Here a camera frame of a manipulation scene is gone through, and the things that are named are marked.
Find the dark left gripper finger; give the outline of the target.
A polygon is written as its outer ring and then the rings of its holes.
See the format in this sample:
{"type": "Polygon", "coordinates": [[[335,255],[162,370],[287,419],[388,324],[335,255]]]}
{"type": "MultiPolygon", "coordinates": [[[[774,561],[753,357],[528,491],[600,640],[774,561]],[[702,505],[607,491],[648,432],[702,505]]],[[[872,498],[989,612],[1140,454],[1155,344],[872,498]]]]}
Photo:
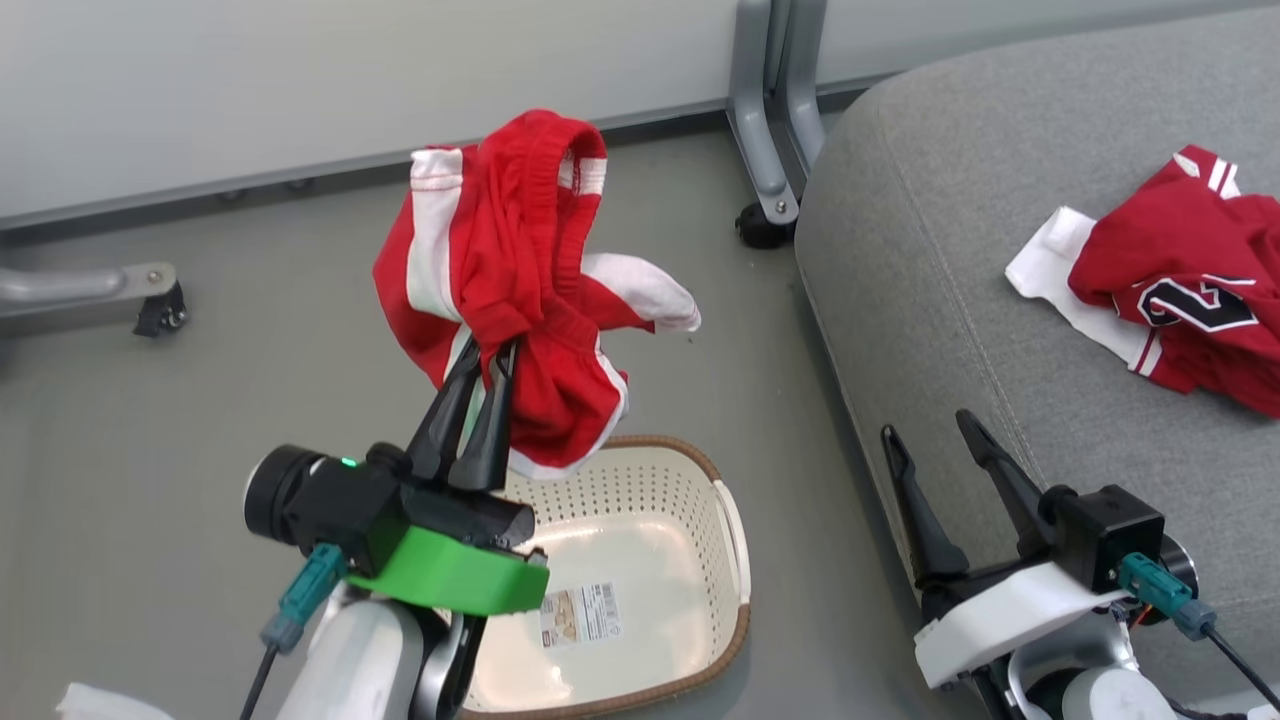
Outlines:
{"type": "Polygon", "coordinates": [[[480,348],[474,340],[468,340],[406,450],[412,461],[410,483],[448,482],[449,469],[458,457],[474,389],[481,378],[480,360],[480,348]]]}
{"type": "Polygon", "coordinates": [[[495,493],[506,488],[517,363],[518,341],[509,340],[486,365],[490,384],[467,443],[451,466],[449,487],[472,493],[495,493]]]}

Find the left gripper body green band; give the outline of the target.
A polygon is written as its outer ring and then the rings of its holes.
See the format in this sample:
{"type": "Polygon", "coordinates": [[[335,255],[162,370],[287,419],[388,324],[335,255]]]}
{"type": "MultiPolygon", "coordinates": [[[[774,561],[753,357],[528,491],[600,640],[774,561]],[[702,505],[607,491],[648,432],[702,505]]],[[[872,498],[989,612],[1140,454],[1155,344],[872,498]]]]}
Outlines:
{"type": "Polygon", "coordinates": [[[550,579],[547,555],[521,546],[536,530],[526,503],[486,492],[417,488],[403,493],[407,532],[381,571],[347,582],[421,609],[480,618],[541,606],[550,579]]]}

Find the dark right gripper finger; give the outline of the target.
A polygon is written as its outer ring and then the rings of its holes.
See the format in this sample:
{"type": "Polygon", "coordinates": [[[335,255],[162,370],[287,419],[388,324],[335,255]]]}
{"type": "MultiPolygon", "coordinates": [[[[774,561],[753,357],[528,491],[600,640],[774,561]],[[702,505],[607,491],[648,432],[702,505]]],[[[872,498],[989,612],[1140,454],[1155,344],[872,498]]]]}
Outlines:
{"type": "Polygon", "coordinates": [[[1042,491],[974,413],[959,409],[955,418],[973,461],[993,482],[1018,534],[1019,559],[1047,559],[1053,547],[1055,529],[1041,516],[1042,491]]]}
{"type": "Polygon", "coordinates": [[[966,555],[951,542],[916,479],[916,464],[895,427],[881,430],[899,516],[908,541],[911,577],[922,589],[932,582],[952,582],[969,571],[966,555]]]}

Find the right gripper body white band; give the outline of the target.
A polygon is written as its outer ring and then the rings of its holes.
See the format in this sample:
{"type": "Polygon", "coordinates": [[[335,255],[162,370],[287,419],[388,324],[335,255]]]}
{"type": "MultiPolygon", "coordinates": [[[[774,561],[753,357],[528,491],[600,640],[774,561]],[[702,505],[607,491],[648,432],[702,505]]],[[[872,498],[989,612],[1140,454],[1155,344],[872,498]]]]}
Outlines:
{"type": "Polygon", "coordinates": [[[933,691],[1006,656],[1130,669],[1130,633],[1112,612],[1124,598],[1125,591],[1093,593],[1053,562],[1018,570],[969,600],[950,585],[927,587],[914,635],[916,665],[933,691]]]}

